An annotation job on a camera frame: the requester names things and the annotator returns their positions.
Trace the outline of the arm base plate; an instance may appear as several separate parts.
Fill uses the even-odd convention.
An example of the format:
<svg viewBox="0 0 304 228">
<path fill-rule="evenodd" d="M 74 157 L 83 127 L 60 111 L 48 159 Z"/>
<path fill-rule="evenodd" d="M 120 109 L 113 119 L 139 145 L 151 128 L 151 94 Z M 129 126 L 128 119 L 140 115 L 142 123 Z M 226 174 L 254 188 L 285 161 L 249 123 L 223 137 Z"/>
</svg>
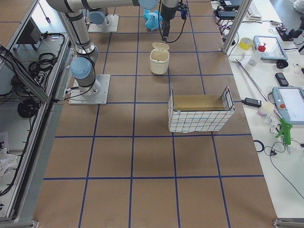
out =
<svg viewBox="0 0 304 228">
<path fill-rule="evenodd" d="M 90 23 L 88 32 L 90 33 L 110 33 L 117 32 L 119 15 L 108 14 L 105 16 L 101 12 L 93 13 L 89 15 Z"/>
<path fill-rule="evenodd" d="M 106 105 L 110 85 L 110 75 L 97 75 L 92 88 L 80 87 L 72 90 L 70 105 Z"/>
</svg>

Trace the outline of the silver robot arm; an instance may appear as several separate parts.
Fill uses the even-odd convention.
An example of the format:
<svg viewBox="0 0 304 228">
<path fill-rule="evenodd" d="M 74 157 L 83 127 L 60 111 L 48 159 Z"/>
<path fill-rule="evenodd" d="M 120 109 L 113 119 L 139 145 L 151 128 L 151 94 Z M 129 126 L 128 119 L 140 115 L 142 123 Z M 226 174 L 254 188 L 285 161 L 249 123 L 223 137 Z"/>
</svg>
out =
<svg viewBox="0 0 304 228">
<path fill-rule="evenodd" d="M 108 7 L 141 6 L 151 10 L 159 4 L 162 16 L 160 34 L 163 41 L 170 32 L 170 21 L 177 11 L 181 12 L 183 20 L 187 19 L 188 5 L 181 0 L 48 0 L 47 3 L 57 12 L 63 13 L 67 20 L 70 38 L 76 42 L 75 50 L 80 56 L 98 57 L 97 50 L 88 34 L 82 10 L 100 10 Z"/>
<path fill-rule="evenodd" d="M 112 23 L 108 8 L 89 10 L 89 19 L 98 26 L 109 26 Z"/>
</svg>

